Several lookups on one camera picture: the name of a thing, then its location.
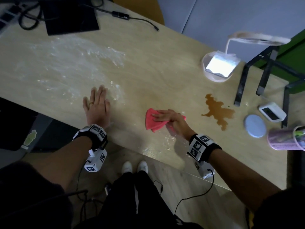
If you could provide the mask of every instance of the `light blue round object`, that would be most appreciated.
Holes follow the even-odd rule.
[[[248,115],[245,118],[244,124],[247,132],[252,137],[259,138],[267,132],[265,122],[258,115]]]

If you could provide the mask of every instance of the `pink cloth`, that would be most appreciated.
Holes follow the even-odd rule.
[[[152,130],[152,132],[155,132],[159,129],[161,129],[164,125],[166,125],[169,121],[154,121],[154,117],[152,114],[160,114],[158,111],[150,108],[146,112],[146,118],[145,118],[145,126],[147,130]]]

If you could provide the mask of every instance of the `black sleeve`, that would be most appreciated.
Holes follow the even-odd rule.
[[[14,213],[64,193],[60,185],[46,180],[30,164],[10,164],[0,169],[0,224],[10,228],[71,228],[73,209],[67,197]]]
[[[305,228],[305,187],[281,191],[267,198],[254,215],[254,228]]]

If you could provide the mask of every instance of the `black monitor stand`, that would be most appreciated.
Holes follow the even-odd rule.
[[[91,0],[40,1],[49,36],[99,30]]]

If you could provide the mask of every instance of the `table top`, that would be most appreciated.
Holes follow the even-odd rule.
[[[104,9],[141,17],[105,1]],[[198,133],[213,138],[239,161],[286,188],[287,151],[269,147],[266,136],[252,138],[243,126],[249,114],[268,101],[282,106],[286,81],[270,76],[263,97],[255,94],[262,70],[251,67],[240,107],[233,105],[244,63],[224,83],[204,77],[202,57],[212,48],[155,23],[123,20],[97,13],[100,30],[49,37],[44,23],[33,31],[12,25],[0,37],[0,97],[82,128],[86,125],[82,97],[93,86],[109,89],[112,142],[199,176],[188,142],[173,137],[167,128],[145,129],[147,109],[174,109]],[[223,131],[209,112],[206,96],[234,110]],[[264,119],[267,129],[280,123]],[[215,175],[215,184],[228,188]]]

